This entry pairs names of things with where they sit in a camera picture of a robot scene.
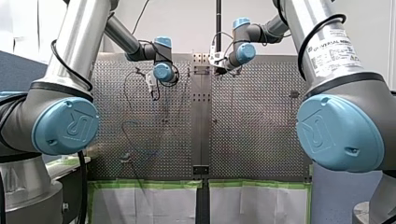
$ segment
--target metal bracket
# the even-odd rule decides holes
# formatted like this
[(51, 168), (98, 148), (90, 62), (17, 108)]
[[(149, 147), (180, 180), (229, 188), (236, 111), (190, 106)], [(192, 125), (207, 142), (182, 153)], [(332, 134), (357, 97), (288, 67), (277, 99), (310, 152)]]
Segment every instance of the metal bracket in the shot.
[(208, 165), (193, 166), (192, 171), (194, 175), (209, 175), (209, 166)]
[(212, 69), (209, 54), (194, 54), (191, 76), (192, 166), (196, 178), (209, 175)]

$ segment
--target white paper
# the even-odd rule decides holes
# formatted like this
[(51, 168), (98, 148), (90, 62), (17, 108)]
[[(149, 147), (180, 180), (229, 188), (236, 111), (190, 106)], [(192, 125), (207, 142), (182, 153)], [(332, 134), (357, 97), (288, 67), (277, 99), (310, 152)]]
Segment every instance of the white paper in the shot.
[(241, 224), (242, 188), (210, 189), (210, 223)]
[(244, 186), (210, 189), (210, 220), (216, 224), (305, 224), (307, 189)]
[(8, 53), (14, 51), (11, 0), (0, 0), (0, 50)]
[(50, 43), (58, 38), (64, 22), (66, 4), (64, 1), (38, 0), (39, 52), (38, 59), (48, 63), (52, 51)]
[(98, 189), (94, 224), (195, 224), (196, 189)]
[(274, 223), (276, 220), (277, 189), (242, 187), (242, 223)]
[(14, 54), (31, 60), (38, 59), (37, 0), (11, 0)]

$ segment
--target vertical metal pole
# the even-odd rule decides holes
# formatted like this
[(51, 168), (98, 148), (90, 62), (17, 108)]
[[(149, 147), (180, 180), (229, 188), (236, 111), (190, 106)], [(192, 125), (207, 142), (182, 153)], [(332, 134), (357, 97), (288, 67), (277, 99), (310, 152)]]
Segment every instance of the vertical metal pole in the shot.
[(221, 51), (221, 0), (216, 0), (216, 52)]
[[(72, 0), (64, 17), (56, 49), (70, 68), (87, 79), (91, 79), (110, 9), (110, 0)], [(86, 84), (70, 75), (54, 56), (46, 75), (38, 81), (87, 91)]]

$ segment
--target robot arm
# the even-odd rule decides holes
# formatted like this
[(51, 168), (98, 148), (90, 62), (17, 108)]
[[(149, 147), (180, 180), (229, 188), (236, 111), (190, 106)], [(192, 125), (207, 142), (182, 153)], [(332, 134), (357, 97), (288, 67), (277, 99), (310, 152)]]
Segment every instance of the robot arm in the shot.
[(159, 36), (155, 38), (154, 43), (138, 41), (114, 15), (108, 19), (105, 33), (125, 51), (129, 61), (154, 61), (153, 73), (158, 80), (177, 82), (177, 76), (173, 71), (172, 42), (169, 37)]
[(117, 4), (118, 0), (69, 2), (46, 75), (33, 82), (18, 102), (2, 101), (14, 97), (11, 93), (0, 98), (0, 158), (68, 155), (92, 141), (99, 116), (92, 104), (90, 80), (103, 33), (125, 50), (128, 60), (152, 60), (156, 78), (177, 82), (171, 40), (158, 37), (153, 44), (141, 45), (114, 15), (109, 18)]
[(333, 13), (331, 0), (274, 3), (280, 14), (267, 26), (234, 22), (234, 52), (215, 66), (248, 63), (256, 54), (251, 42), (278, 43), (289, 26), (309, 88), (297, 115), (307, 155), (334, 171), (396, 169), (395, 100), (382, 76), (361, 65), (343, 26), (346, 17)]
[(256, 50), (251, 43), (275, 44), (283, 39), (283, 34), (289, 27), (275, 16), (265, 25), (251, 24), (249, 18), (239, 18), (233, 22), (233, 49), (228, 58), (224, 53), (216, 53), (215, 43), (211, 47), (209, 61), (216, 67), (231, 71), (243, 64), (249, 63), (256, 56)]

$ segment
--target green tape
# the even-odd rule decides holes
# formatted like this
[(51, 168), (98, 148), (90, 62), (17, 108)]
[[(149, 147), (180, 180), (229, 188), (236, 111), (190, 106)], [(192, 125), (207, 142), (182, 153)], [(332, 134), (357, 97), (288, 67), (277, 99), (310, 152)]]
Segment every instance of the green tape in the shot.
[(67, 159), (67, 160), (64, 160), (64, 161), (62, 161), (62, 160), (56, 160), (56, 161), (49, 162), (49, 163), (47, 163), (46, 165), (51, 166), (51, 165), (55, 165), (55, 164), (73, 166), (73, 165), (79, 164), (79, 160), (76, 159), (76, 158)]
[(314, 175), (314, 164), (309, 165), (309, 175), (310, 176)]
[(199, 189), (202, 181), (152, 181), (152, 180), (113, 180), (91, 181), (90, 186), (96, 189)]
[(88, 224), (92, 224), (92, 214), (93, 214), (93, 195), (95, 193), (95, 185), (88, 184)]
[(240, 188), (240, 187), (260, 187), (271, 189), (307, 189), (305, 183), (277, 182), (266, 180), (209, 180), (210, 188)]

